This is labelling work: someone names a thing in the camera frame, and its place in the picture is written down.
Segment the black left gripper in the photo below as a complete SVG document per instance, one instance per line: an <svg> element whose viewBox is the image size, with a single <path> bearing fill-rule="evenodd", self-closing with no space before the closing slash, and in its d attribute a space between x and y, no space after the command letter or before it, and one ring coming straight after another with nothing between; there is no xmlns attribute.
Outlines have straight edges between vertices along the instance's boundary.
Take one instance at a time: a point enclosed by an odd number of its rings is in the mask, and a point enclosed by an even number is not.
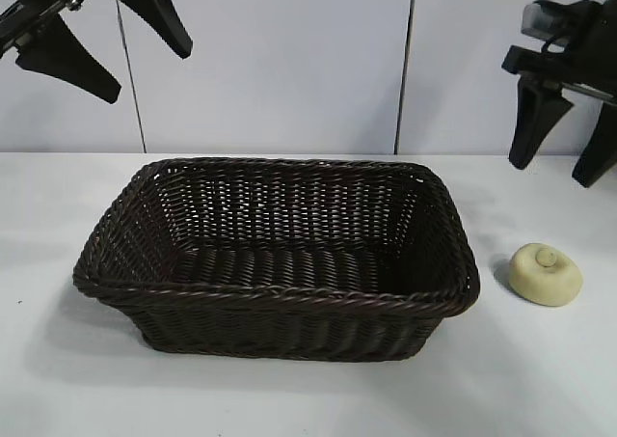
<svg viewBox="0 0 617 437"><path fill-rule="evenodd" d="M118 80L73 35L61 12L81 8L86 0L14 0L1 13L1 53L17 50L15 63L115 103ZM147 23L181 59L192 53L193 41L173 0L119 0Z"/></svg>

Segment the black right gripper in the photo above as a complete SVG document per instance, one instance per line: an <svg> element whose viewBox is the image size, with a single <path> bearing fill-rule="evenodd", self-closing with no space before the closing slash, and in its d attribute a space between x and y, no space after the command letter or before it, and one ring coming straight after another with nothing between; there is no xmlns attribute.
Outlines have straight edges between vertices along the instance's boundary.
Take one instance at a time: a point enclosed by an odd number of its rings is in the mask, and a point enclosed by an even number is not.
<svg viewBox="0 0 617 437"><path fill-rule="evenodd" d="M550 131L574 107L562 88L602 103L591 135L572 172L589 188L616 164L616 0L525 6L521 32L543 43L538 51L513 45L501 67L547 80L518 82L517 119L509 162L524 170Z"/></svg>

